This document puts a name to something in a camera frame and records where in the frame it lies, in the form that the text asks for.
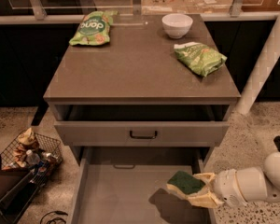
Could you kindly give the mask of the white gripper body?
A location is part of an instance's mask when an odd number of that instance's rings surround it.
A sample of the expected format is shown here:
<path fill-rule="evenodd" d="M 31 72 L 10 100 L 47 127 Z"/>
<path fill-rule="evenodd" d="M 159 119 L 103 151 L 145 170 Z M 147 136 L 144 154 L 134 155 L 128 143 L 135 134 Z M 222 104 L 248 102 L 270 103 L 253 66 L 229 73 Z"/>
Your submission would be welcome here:
<path fill-rule="evenodd" d="M 214 193 L 229 207 L 246 206 L 247 201 L 240 191 L 236 170 L 230 169 L 220 172 L 213 182 Z"/>

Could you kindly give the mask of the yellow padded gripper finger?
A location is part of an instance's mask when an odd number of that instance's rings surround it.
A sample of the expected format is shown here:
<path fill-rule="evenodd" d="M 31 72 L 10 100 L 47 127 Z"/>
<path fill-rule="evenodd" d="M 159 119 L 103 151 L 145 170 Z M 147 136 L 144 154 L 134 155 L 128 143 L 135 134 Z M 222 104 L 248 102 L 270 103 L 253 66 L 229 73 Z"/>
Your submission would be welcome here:
<path fill-rule="evenodd" d="M 205 184 L 210 184 L 216 177 L 215 173 L 199 173 L 193 175 L 195 178 L 202 180 Z"/>
<path fill-rule="evenodd" d="M 210 191 L 190 194 L 186 197 L 186 200 L 193 206 L 203 208 L 218 208 L 224 204 L 224 202 L 221 201 L 215 193 Z"/>

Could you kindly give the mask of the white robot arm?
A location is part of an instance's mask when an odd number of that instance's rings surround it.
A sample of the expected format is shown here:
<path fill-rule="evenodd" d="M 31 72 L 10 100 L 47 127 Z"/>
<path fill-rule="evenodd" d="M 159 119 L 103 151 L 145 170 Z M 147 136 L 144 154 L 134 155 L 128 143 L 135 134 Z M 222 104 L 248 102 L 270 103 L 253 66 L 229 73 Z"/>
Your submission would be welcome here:
<path fill-rule="evenodd" d="M 280 58 L 280 13 L 253 68 L 236 110 L 247 113 Z M 270 154 L 264 166 L 242 170 L 230 169 L 217 175 L 202 173 L 194 176 L 203 187 L 185 199 L 194 206 L 216 208 L 245 206 L 253 201 L 280 202 L 280 152 Z"/>

